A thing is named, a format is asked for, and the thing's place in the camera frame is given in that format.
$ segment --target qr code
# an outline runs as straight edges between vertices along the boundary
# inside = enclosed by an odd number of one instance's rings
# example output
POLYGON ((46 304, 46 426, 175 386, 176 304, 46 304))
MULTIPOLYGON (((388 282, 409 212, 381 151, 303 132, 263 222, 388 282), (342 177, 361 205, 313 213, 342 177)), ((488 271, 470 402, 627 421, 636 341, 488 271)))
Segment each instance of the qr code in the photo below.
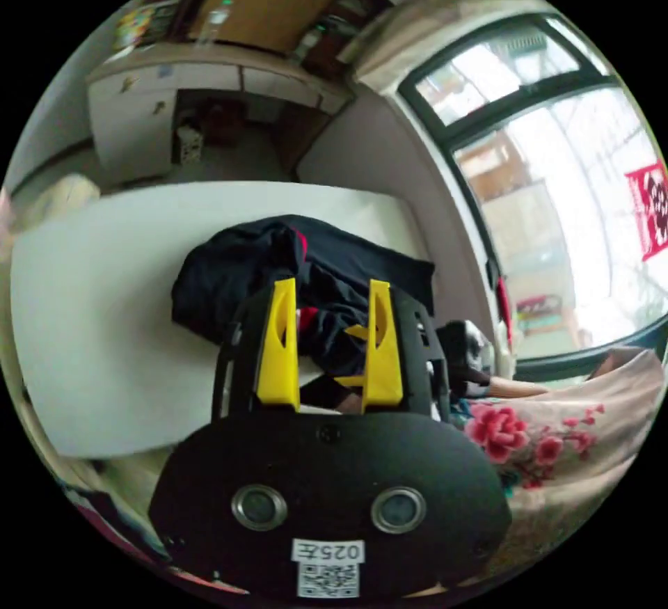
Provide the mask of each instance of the qr code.
POLYGON ((300 564, 297 594, 310 598, 359 597, 359 565, 300 564))

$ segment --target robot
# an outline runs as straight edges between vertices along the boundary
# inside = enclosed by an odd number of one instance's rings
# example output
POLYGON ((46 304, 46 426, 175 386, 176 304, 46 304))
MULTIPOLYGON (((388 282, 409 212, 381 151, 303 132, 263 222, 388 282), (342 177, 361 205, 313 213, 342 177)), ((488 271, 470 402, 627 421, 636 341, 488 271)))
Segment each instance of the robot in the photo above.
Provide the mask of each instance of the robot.
POLYGON ((383 602, 482 571, 511 514, 486 455, 450 423, 425 308, 370 283, 361 415, 300 414, 294 279, 238 310, 211 422, 177 446, 149 516, 174 564, 287 606, 383 602))

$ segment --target sticker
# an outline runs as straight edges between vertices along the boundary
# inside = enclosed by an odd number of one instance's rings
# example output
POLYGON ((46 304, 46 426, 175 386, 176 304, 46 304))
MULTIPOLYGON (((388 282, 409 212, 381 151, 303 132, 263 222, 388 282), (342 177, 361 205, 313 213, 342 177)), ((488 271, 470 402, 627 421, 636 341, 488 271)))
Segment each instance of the sticker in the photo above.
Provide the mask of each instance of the sticker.
POLYGON ((359 565, 364 562, 364 541, 292 540, 292 561, 314 565, 359 565))
POLYGON ((360 596, 364 541, 292 540, 292 560, 299 564, 297 597, 345 599, 360 596))
POLYGON ((359 596, 359 565, 299 563, 297 597, 345 599, 359 596))
POLYGON ((668 173, 662 161, 626 173, 638 226, 642 260, 668 248, 668 173))

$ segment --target black jacket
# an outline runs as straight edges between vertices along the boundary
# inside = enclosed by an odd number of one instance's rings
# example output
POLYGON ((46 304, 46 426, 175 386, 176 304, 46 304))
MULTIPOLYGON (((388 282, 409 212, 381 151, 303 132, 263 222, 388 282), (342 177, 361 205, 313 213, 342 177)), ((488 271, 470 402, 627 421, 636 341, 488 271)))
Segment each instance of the black jacket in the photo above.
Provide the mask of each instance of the black jacket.
POLYGON ((221 344, 237 306, 295 277, 302 309, 299 352, 332 375, 360 374, 363 345, 343 331, 366 325, 369 280, 402 289, 434 313, 434 264, 379 247, 297 215, 261 219, 216 233, 188 254, 172 289, 172 319, 221 344))

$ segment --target white board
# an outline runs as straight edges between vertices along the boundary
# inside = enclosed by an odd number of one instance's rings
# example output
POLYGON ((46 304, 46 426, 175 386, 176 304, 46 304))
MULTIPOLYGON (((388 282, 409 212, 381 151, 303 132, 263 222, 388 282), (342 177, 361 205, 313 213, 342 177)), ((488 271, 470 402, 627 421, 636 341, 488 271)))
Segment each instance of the white board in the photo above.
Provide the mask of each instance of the white board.
POLYGON ((171 287, 188 252, 214 233, 281 214, 327 221, 426 258, 403 202, 279 182, 131 191, 17 240, 11 271, 17 353, 58 453, 123 456, 177 443, 207 423, 217 348, 171 322, 171 287))

